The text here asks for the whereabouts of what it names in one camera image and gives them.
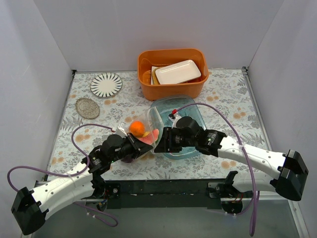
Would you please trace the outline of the orange mandarin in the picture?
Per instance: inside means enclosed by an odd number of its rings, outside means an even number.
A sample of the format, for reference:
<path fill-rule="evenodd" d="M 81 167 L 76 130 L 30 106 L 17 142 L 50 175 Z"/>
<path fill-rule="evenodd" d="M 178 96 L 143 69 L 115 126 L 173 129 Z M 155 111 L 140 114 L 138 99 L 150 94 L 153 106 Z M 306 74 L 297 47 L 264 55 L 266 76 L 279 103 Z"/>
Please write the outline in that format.
<path fill-rule="evenodd" d="M 141 121 L 134 121 L 129 126 L 129 132 L 135 137 L 143 137 L 145 133 L 145 125 Z"/>

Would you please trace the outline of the watermelon slice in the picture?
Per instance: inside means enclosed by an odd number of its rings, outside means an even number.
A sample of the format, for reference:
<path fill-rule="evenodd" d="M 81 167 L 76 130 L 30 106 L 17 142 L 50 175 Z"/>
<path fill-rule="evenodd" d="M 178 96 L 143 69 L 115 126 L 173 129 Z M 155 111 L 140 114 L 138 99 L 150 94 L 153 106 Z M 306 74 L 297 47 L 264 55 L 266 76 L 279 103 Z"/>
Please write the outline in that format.
<path fill-rule="evenodd" d="M 154 129 L 153 131 L 150 131 L 150 134 L 145 136 L 145 137 L 139 137 L 138 140 L 140 140 L 141 142 L 151 145 L 154 144 L 159 137 L 159 130 L 158 129 Z"/>

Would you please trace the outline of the clear zip top bag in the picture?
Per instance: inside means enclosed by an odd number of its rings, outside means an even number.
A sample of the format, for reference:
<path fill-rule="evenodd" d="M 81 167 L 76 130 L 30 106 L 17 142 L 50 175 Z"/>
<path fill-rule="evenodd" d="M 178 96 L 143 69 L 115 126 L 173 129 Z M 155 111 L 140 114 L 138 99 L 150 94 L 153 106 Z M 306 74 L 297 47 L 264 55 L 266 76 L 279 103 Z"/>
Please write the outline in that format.
<path fill-rule="evenodd" d="M 154 144 L 151 144 L 153 148 L 152 148 L 152 150 L 150 150 L 146 154 L 148 154 L 150 152 L 153 153 L 154 149 L 157 147 L 157 145 L 162 137 L 162 132 L 163 132 L 163 128 L 164 128 L 161 116 L 158 113 L 158 110 L 156 109 L 156 107 L 153 107 L 153 108 L 149 108 L 149 109 L 145 110 L 141 115 L 137 116 L 132 122 L 137 121 L 137 120 L 141 121 L 145 125 L 145 132 L 146 131 L 153 131 L 154 129 L 159 130 L 158 140 Z M 127 124 L 127 128 L 126 128 L 127 134 L 130 133 L 129 132 L 130 124 Z"/>

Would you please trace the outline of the purple sweet potato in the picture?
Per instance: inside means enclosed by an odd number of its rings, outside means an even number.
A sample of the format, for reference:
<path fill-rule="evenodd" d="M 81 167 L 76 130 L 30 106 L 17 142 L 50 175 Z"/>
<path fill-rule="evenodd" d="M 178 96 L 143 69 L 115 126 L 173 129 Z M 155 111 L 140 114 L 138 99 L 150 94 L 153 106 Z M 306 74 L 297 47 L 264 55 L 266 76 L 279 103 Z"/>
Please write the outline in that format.
<path fill-rule="evenodd" d="M 132 163 L 134 161 L 134 157 L 126 156 L 126 157 L 122 158 L 121 161 L 124 163 Z"/>

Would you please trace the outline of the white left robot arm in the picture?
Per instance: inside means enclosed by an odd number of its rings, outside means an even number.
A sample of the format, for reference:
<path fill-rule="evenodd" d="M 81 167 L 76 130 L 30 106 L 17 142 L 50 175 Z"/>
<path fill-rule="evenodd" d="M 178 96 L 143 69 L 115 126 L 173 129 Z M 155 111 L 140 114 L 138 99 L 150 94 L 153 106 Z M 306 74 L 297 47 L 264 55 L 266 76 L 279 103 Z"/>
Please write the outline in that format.
<path fill-rule="evenodd" d="M 158 136 L 151 132 L 140 138 L 131 133 L 125 137 L 112 134 L 67 174 L 31 190 L 20 189 L 11 212 L 22 233 L 25 236 L 32 234 L 51 215 L 77 200 L 103 197 L 106 183 L 101 175 L 110 169 L 111 164 L 121 159 L 137 159 L 153 150 L 157 139 Z"/>

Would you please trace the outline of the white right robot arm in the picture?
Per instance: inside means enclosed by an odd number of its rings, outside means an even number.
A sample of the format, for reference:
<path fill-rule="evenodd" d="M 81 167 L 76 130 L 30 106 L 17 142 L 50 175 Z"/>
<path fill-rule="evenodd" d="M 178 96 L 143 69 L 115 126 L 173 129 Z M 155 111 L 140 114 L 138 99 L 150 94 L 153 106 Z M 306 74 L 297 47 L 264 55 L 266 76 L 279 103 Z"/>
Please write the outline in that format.
<path fill-rule="evenodd" d="M 221 183 L 211 187 L 212 193 L 235 197 L 249 191 L 272 191 L 292 201 L 302 199 L 309 171 L 297 151 L 289 150 L 284 154 L 248 144 L 241 146 L 223 132 L 203 129 L 191 117 L 182 117 L 175 127 L 163 129 L 154 152 L 176 153 L 185 147 L 194 147 L 202 154 L 251 165 L 261 171 L 253 175 L 232 171 Z"/>

